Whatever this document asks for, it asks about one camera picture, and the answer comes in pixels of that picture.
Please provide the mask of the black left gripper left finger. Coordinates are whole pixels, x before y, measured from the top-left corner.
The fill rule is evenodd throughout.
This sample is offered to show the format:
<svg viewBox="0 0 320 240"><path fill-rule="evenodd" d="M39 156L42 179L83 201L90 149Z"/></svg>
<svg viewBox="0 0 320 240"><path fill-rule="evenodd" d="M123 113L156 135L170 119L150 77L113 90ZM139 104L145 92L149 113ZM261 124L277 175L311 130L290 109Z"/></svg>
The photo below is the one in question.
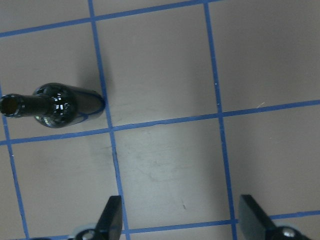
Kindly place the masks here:
<svg viewBox="0 0 320 240"><path fill-rule="evenodd" d="M119 240L123 228L122 197L110 196L94 228L80 231L74 240Z"/></svg>

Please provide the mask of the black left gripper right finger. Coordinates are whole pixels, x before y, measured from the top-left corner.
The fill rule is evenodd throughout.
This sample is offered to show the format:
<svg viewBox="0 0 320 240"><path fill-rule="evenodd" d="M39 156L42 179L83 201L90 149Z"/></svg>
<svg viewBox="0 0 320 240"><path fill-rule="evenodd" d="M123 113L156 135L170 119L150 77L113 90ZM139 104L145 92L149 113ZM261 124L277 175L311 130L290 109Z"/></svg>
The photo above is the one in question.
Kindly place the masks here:
<svg viewBox="0 0 320 240"><path fill-rule="evenodd" d="M242 194L239 198L238 224L246 240L309 239L291 226L277 226L250 194Z"/></svg>

